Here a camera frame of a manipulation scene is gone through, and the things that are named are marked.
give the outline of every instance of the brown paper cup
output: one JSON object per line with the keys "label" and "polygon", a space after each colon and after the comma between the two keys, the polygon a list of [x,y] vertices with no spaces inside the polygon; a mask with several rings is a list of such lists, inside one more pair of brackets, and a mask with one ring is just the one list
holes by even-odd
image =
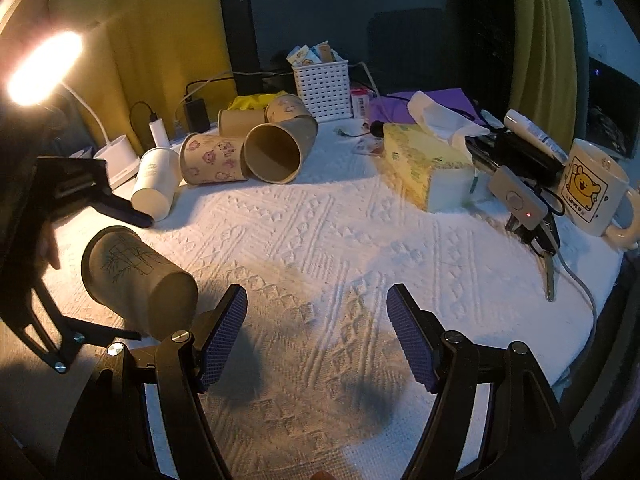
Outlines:
{"label": "brown paper cup", "polygon": [[310,116],[256,126],[244,142],[246,163],[265,182],[291,182],[300,172],[317,134],[318,123]]}
{"label": "brown paper cup", "polygon": [[220,110],[218,133],[220,137],[246,137],[254,126],[263,124],[264,110]]}
{"label": "brown paper cup", "polygon": [[131,229],[98,232],[82,254],[82,282],[95,301],[158,340],[188,330],[198,286],[188,272],[146,245]]}
{"label": "brown paper cup", "polygon": [[193,134],[180,149],[180,171],[187,184],[247,180],[243,137]]}
{"label": "brown paper cup", "polygon": [[279,123],[302,116],[312,117],[302,99],[293,94],[284,94],[276,97],[269,103],[265,111],[265,117],[270,123]]}

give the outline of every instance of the tissue box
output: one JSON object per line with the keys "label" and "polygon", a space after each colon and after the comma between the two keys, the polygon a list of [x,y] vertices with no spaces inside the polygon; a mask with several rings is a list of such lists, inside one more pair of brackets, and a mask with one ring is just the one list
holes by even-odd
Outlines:
{"label": "tissue box", "polygon": [[486,174],[417,124],[389,123],[384,131],[385,159],[421,209],[443,211],[490,196]]}

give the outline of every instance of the ceramic mug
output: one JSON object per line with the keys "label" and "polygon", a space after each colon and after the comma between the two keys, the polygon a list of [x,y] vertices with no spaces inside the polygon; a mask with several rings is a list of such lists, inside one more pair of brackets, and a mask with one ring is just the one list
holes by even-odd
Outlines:
{"label": "ceramic mug", "polygon": [[[574,224],[587,234],[605,235],[617,247],[630,249],[640,239],[640,194],[629,186],[619,164],[590,142],[575,139],[564,167],[558,194]],[[631,225],[612,223],[624,197],[633,208]]]}

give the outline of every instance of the yellow curtain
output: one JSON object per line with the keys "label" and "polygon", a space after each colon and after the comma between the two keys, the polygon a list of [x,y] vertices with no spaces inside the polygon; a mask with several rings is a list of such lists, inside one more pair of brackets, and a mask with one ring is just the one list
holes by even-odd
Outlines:
{"label": "yellow curtain", "polygon": [[516,44],[510,107],[565,150],[574,137],[577,75],[568,0],[514,0]]}
{"label": "yellow curtain", "polygon": [[[96,111],[110,139],[127,134],[141,153],[153,146],[151,105],[172,136],[174,110],[192,80],[230,69],[220,0],[49,0],[56,26],[83,34],[84,51],[66,83]],[[210,117],[236,96],[232,80],[209,84],[200,96]],[[99,145],[102,135],[90,115],[86,124]],[[178,118],[183,118],[182,108]]]}

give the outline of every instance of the mug handle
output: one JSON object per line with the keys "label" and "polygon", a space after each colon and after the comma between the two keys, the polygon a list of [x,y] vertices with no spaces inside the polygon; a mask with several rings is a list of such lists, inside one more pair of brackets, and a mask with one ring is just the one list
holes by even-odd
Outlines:
{"label": "mug handle", "polygon": [[621,229],[615,225],[607,227],[606,234],[609,239],[622,249],[635,249],[640,238],[640,193],[635,189],[628,188],[626,197],[631,202],[633,209],[633,219],[631,225],[626,229]]}

